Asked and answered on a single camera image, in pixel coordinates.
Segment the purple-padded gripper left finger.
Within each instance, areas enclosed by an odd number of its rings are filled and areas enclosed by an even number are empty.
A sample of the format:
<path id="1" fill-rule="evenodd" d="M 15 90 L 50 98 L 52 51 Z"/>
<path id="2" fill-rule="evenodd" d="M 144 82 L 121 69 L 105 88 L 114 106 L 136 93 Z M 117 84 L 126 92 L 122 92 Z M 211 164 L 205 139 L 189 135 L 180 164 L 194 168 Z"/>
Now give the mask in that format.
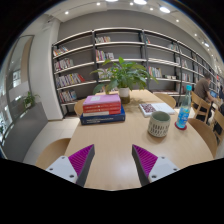
<path id="1" fill-rule="evenodd" d="M 60 156 L 47 171 L 83 187 L 94 155 L 94 145 L 89 145 L 69 157 Z"/>

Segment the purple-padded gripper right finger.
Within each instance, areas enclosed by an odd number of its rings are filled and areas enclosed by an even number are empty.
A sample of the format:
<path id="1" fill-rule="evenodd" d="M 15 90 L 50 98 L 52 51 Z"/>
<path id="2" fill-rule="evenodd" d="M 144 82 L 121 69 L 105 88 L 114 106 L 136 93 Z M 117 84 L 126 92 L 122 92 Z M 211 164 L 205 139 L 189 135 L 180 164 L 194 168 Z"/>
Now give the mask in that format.
<path id="1" fill-rule="evenodd" d="M 148 185 L 179 170 L 168 158 L 156 156 L 137 145 L 132 145 L 132 156 L 142 186 Z"/>

